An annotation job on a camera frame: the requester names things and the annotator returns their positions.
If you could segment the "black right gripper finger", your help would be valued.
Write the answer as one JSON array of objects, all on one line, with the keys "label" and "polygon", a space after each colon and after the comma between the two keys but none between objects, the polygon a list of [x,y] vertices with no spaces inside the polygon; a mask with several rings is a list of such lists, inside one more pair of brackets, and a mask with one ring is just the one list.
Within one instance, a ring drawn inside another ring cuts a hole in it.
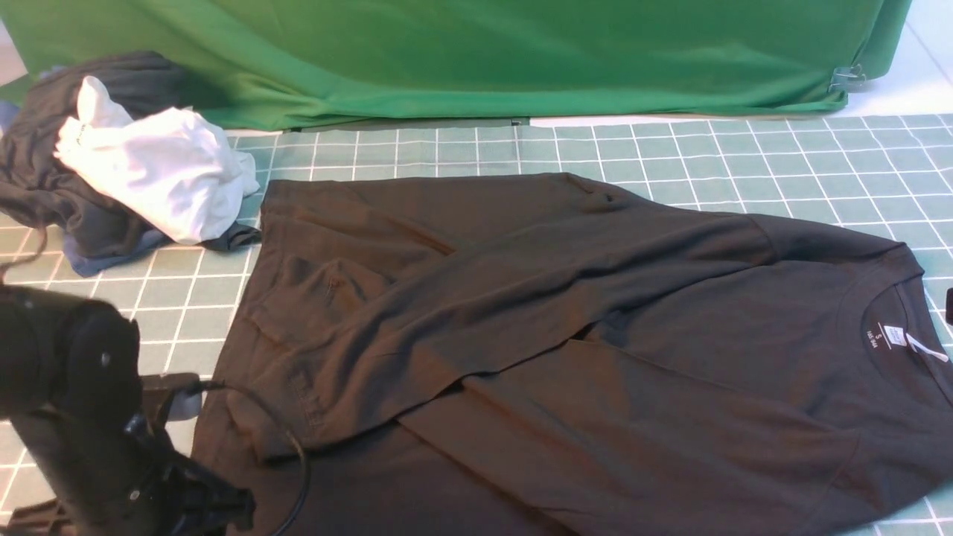
[{"label": "black right gripper finger", "polygon": [[946,289],[946,300],[944,301],[944,322],[947,325],[953,325],[953,288]]}]

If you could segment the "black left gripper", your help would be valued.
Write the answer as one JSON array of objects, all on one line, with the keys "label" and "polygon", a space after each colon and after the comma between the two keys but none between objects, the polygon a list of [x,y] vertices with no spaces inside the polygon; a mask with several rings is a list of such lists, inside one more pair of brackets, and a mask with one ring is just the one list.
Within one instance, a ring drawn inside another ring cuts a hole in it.
[{"label": "black left gripper", "polygon": [[251,491],[181,454],[165,428],[145,417],[132,418],[127,434],[144,464],[128,497],[147,535],[225,535],[231,527],[252,528]]}]

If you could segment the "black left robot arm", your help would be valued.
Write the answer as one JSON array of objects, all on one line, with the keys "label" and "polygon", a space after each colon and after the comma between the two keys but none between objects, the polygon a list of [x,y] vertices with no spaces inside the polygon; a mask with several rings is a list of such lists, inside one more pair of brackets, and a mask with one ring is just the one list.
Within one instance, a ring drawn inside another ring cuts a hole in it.
[{"label": "black left robot arm", "polygon": [[252,493],[181,454],[166,430],[200,413],[200,377],[142,376],[139,355],[139,326],[109,302],[2,289],[2,418],[54,492],[14,509],[4,535],[252,528]]}]

